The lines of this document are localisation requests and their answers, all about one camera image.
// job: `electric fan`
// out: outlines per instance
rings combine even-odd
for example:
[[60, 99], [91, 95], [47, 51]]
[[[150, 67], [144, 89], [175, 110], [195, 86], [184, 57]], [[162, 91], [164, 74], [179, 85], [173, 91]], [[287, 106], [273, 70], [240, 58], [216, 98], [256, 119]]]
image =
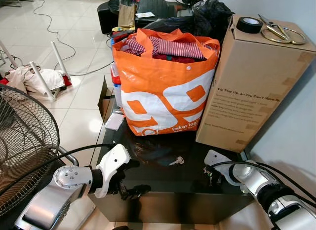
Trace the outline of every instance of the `electric fan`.
[[[51, 113], [31, 96], [0, 85], [0, 191], [57, 154], [59, 132]], [[50, 169], [26, 176], [0, 196], [0, 217], [23, 200]]]

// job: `bag handle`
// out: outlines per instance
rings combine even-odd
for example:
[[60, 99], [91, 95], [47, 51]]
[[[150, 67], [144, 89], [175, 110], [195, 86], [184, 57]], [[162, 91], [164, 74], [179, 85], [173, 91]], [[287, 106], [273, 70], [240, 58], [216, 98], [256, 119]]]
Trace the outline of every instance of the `bag handle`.
[[[145, 57], [145, 58], [153, 57], [154, 46], [153, 46], [152, 41], [149, 39], [149, 36], [158, 36], [161, 39], [167, 40], [167, 41], [174, 41], [176, 39], [181, 39], [181, 38], [190, 38], [192, 42], [195, 42], [197, 44], [202, 55], [206, 59], [209, 59], [214, 53], [214, 51], [202, 46], [201, 43], [192, 34], [182, 33], [180, 29], [176, 29], [172, 31], [170, 34], [155, 32], [153, 30], [148, 30], [148, 29], [138, 29], [137, 35], [136, 35], [136, 41], [145, 48], [145, 52], [141, 54], [141, 57]], [[219, 41], [216, 39], [208, 40], [204, 44], [213, 44], [215, 45], [216, 48], [220, 47]]]

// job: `black garbage bag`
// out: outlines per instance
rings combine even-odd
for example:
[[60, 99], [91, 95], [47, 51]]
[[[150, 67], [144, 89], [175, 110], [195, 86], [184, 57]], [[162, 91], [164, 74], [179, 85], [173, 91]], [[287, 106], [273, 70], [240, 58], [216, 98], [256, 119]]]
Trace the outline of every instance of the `black garbage bag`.
[[195, 24], [193, 16], [172, 17], [168, 19], [157, 19], [146, 25], [144, 29], [151, 29], [157, 32], [170, 33], [173, 30], [180, 29], [183, 33], [194, 34]]
[[193, 6], [196, 36], [206, 36], [223, 42], [230, 17], [234, 14], [218, 0], [201, 0]]

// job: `white tile floor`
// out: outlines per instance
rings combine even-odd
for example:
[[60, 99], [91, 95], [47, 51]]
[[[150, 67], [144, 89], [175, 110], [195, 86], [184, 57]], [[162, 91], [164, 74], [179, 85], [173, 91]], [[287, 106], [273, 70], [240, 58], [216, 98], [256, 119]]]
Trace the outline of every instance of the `white tile floor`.
[[[112, 62], [110, 49], [106, 46], [106, 35], [100, 31], [97, 7], [108, 0], [45, 0], [44, 6], [37, 13], [52, 17], [51, 30], [59, 31], [61, 41], [73, 46], [76, 54], [65, 60], [70, 74], [84, 74]], [[43, 68], [53, 69], [57, 63], [50, 45], [56, 45], [63, 58], [72, 55], [73, 50], [56, 40], [56, 35], [46, 28], [49, 19], [34, 15], [33, 10], [42, 1], [23, 1], [22, 8], [0, 7], [0, 40], [11, 54], [22, 59], [24, 64], [30, 60]], [[3, 75], [10, 63], [0, 66]], [[112, 85], [110, 68], [106, 67], [86, 76], [71, 76], [72, 86], [62, 91], [54, 103], [42, 101], [49, 108], [59, 126], [61, 145], [67, 150], [96, 144], [102, 119], [97, 107], [103, 84]], [[93, 150], [75, 154], [80, 165], [90, 164]], [[60, 230], [74, 230], [84, 221], [86, 213], [93, 209], [89, 198], [77, 200], [60, 226]], [[110, 223], [98, 209], [85, 221], [83, 230], [111, 230], [115, 223]], [[198, 230], [211, 230], [212, 226], [198, 226]], [[180, 225], [144, 224], [144, 230], [179, 230]]]

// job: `brown paper bag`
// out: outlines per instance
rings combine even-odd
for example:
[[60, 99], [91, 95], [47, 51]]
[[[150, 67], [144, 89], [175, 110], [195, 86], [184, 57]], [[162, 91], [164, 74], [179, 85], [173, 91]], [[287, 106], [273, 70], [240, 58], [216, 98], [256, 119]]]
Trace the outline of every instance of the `brown paper bag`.
[[133, 27], [135, 26], [135, 5], [127, 6], [119, 5], [118, 26], [119, 27]]

